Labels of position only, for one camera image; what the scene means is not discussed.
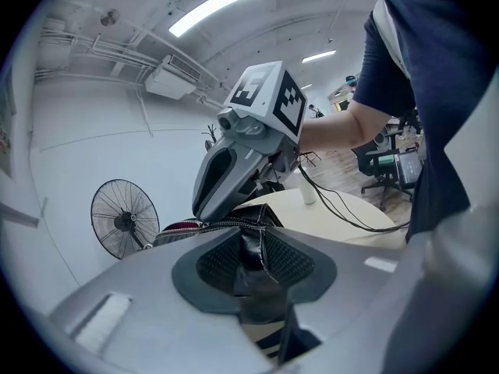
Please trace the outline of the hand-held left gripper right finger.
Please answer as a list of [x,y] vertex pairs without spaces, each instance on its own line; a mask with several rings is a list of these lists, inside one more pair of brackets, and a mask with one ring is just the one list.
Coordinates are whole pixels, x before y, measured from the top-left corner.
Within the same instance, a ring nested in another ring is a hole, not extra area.
[[279,365],[270,373],[416,373],[424,365],[403,323],[423,274],[425,238],[405,249],[352,245],[272,228],[268,252],[306,269],[288,287]]

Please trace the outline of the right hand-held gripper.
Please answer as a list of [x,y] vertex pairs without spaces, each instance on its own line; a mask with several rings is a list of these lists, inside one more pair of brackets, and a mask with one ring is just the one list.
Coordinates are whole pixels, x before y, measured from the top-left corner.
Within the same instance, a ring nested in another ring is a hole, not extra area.
[[196,176],[192,212],[215,222],[241,206],[260,182],[283,182],[298,164],[306,97],[283,61],[248,67],[225,100],[225,138],[207,151]]

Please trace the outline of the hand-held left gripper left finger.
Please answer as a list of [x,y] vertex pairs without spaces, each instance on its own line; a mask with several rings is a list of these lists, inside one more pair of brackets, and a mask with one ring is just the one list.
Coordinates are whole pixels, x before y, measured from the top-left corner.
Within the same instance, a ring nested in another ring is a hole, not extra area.
[[236,233],[224,229],[137,252],[73,292],[50,314],[71,352],[95,372],[262,373],[274,366],[233,315],[203,313],[172,280],[197,246]]

